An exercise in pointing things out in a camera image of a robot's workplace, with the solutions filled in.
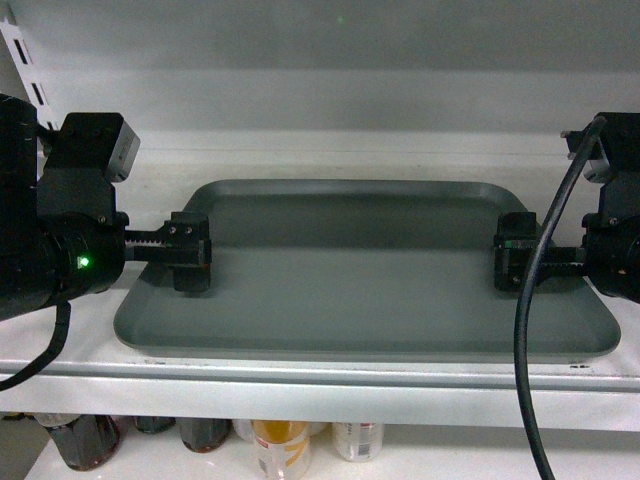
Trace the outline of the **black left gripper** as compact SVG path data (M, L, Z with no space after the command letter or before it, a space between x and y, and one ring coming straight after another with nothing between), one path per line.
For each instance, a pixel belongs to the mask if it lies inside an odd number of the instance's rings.
M86 295L109 289L127 261L164 266L173 288L203 293L211 286L209 217L172 212L155 231L126 230L116 211L115 187L123 165L120 146L130 128L119 113L71 113L52 134L37 184L37 216L53 246L54 293Z

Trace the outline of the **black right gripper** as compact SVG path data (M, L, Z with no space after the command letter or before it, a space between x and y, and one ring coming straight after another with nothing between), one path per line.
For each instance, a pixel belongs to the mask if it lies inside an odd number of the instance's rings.
M639 300L639 115L600 112L604 127L585 164L584 177L601 185L598 211L583 217L582 248L550 243L536 286L552 278L588 276L604 295ZM498 218L494 287L518 292L524 284L540 227L533 212Z

